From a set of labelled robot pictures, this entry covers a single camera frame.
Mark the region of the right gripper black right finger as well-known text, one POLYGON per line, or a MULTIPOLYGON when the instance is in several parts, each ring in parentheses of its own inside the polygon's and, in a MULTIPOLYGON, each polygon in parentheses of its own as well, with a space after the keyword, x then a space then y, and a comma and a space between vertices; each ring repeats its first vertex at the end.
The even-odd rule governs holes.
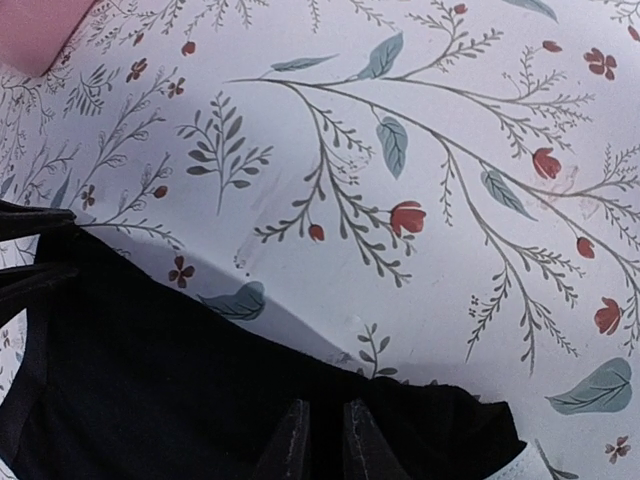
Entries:
POLYGON ((399 479, 400 466, 370 410, 362 400, 343 410, 345 479, 399 479))

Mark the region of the black white-striped underwear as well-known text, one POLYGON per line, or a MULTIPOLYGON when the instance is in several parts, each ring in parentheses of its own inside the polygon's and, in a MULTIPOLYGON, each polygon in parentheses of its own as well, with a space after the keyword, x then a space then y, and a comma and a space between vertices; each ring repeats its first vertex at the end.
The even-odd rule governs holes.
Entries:
POLYGON ((485 479, 525 450, 504 402, 368 379, 252 334, 86 232, 43 237, 45 263, 79 273, 21 311, 25 352, 1 403, 1 458, 20 479, 248 479, 297 399, 312 479, 344 478, 355 400, 411 479, 485 479))

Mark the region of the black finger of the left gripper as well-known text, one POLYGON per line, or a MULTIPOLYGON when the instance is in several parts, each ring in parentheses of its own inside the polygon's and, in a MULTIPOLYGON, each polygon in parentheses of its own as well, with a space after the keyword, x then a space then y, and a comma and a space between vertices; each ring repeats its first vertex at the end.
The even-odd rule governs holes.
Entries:
POLYGON ((79 270, 61 263, 24 265, 1 270, 1 324, 31 303, 76 277, 79 270))
POLYGON ((1 241, 36 235, 75 238, 76 215, 68 209, 22 206, 1 201, 1 241))

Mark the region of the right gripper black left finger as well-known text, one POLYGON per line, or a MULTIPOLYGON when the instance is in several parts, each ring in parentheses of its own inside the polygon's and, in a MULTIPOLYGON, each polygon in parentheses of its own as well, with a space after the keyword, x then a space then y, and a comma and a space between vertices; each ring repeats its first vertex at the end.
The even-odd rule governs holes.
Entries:
POLYGON ((253 480, 311 477, 310 405, 295 400, 280 419, 253 472, 253 480))

